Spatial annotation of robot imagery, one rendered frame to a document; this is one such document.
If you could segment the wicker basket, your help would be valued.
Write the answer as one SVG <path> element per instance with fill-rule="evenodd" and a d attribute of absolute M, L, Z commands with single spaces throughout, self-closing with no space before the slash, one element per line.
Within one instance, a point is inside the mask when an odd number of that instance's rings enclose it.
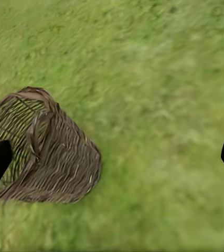
<path fill-rule="evenodd" d="M 22 104 L 26 107 L 12 113 Z M 100 149 L 50 91 L 27 86 L 0 100 L 0 141 L 9 133 L 13 160 L 10 182 L 6 172 L 0 180 L 3 203 L 75 204 L 97 185 Z"/>

